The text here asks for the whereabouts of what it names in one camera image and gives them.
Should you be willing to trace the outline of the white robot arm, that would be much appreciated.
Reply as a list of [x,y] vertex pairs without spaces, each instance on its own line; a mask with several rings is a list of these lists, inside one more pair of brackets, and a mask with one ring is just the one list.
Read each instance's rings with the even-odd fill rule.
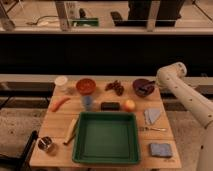
[[168,88],[205,129],[196,171],[213,171],[213,102],[201,95],[182,78],[187,68],[182,62],[161,67],[156,74],[159,85]]

